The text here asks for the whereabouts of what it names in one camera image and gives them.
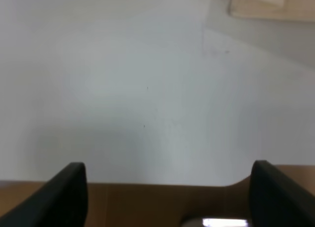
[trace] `black plastic piece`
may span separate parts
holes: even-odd
[[[85,166],[71,163],[0,218],[0,227],[83,227],[88,212]]]
[[[315,227],[315,197],[267,161],[252,167],[249,200],[254,227]]]

